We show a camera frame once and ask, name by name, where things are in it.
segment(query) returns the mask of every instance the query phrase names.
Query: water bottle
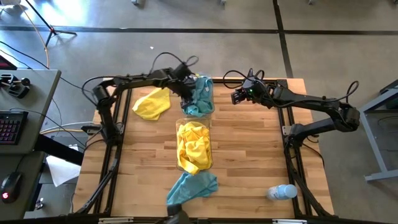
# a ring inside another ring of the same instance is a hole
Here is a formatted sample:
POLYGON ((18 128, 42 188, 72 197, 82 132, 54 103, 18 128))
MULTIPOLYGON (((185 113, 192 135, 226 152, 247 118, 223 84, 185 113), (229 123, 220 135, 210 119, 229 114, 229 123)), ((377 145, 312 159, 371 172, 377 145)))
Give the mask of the water bottle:
POLYGON ((268 189, 267 198, 271 200, 287 200, 297 196, 296 186, 282 184, 268 189))

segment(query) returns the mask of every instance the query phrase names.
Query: keyboard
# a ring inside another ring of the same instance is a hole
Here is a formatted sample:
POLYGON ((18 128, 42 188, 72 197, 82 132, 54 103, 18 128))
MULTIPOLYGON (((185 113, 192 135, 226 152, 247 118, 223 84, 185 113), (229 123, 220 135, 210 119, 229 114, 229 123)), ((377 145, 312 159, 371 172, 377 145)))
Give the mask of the keyboard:
POLYGON ((26 111, 0 111, 0 145, 18 144, 27 114, 26 111))

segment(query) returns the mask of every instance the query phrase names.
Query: yellow towel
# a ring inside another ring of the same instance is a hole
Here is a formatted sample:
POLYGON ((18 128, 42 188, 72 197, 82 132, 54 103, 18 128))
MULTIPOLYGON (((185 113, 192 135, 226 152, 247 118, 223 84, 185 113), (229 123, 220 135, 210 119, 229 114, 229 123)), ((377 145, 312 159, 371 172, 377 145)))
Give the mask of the yellow towel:
POLYGON ((177 133, 178 165, 192 175, 209 169, 213 163, 210 149, 210 132, 199 122, 180 125, 177 133))
POLYGON ((156 88, 147 96, 139 98, 132 110, 141 118, 157 121, 160 114, 170 108, 169 89, 156 88))

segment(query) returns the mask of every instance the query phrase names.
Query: wooden tabletop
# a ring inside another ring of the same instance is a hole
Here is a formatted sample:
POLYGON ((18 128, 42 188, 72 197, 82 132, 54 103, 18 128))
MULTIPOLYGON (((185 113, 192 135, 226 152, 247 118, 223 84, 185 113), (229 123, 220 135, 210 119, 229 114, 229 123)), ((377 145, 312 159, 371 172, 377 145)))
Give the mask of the wooden tabletop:
MULTIPOLYGON (((302 79, 288 79, 288 84, 293 92, 306 94, 302 79)), ((153 89, 134 89, 130 108, 153 89)), ((183 209, 190 217, 202 218, 293 218, 291 200, 275 202, 265 197, 269 187, 289 183, 277 110, 250 102, 232 105, 232 91, 222 84, 214 86, 216 109, 210 129, 214 164, 209 171, 217 176, 219 190, 211 197, 185 203, 183 209)), ((143 120, 129 110, 114 193, 114 217, 167 216, 166 195, 182 174, 176 168, 175 122, 185 117, 179 97, 170 94, 170 100, 171 108, 158 121, 143 120)), ((312 122, 309 110, 293 108, 293 112, 296 123, 312 122)), ((99 120, 96 113, 94 121, 99 120)), ((319 150, 317 144, 305 143, 319 150)), ((73 198, 75 210, 98 185, 105 147, 99 142, 85 153, 73 198)), ((308 188, 325 210, 333 213, 322 160, 306 147, 301 152, 308 188)), ((304 211, 302 197, 298 199, 304 211)))

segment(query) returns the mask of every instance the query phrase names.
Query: concrete floor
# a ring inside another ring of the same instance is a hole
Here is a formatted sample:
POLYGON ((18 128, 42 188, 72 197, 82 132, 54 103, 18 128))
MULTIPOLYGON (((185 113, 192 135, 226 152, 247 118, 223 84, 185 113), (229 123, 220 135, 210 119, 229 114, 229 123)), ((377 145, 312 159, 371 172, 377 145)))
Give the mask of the concrete floor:
MULTIPOLYGON (((228 0, 225 9, 215 0, 147 0, 143 9, 128 0, 117 4, 112 0, 46 0, 35 5, 49 23, 60 26, 277 28, 272 0, 228 0)), ((398 9, 390 0, 317 0, 314 6, 308 6, 305 0, 279 0, 279 6, 284 28, 289 30, 398 30, 398 9)), ((30 8, 26 9, 36 24, 42 24, 30 8)), ((1 26, 29 26, 18 7, 6 11, 9 14, 0 15, 1 26)), ((35 32, 0 31, 0 35, 2 41, 45 61, 35 32)), ((349 99, 358 108, 397 78, 397 38, 396 35, 286 35, 294 77, 304 78, 307 93, 337 97, 345 94, 352 81, 359 80, 358 91, 349 99)), ((41 68, 4 46, 0 48, 33 68, 41 68)), ((163 51, 181 58, 197 55, 200 61, 192 69, 213 76, 222 76, 231 69, 246 73, 252 67, 265 70, 267 77, 286 77, 278 34, 82 32, 76 37, 61 34, 49 44, 50 67, 61 70, 63 78, 77 85, 98 75, 147 72, 153 58, 163 51)), ((174 59, 164 57, 159 59, 157 67, 176 64, 174 59)), ((93 117, 94 107, 81 97, 79 90, 63 81, 58 84, 54 100, 64 123, 89 121, 93 117)), ((51 105, 48 115, 59 121, 55 105, 51 105)), ((325 117, 321 113, 313 116, 315 120, 325 117)), ((48 122, 43 128, 51 126, 48 122)), ((379 172, 379 168, 364 139, 362 127, 354 133, 330 132, 320 137, 335 213, 343 218, 398 223, 398 178, 365 183, 364 175, 379 172)), ((48 190, 54 195, 59 191, 48 190)), ((63 198, 66 205, 69 198, 63 198)), ((68 212, 66 206, 61 207, 52 211, 53 215, 68 212)))

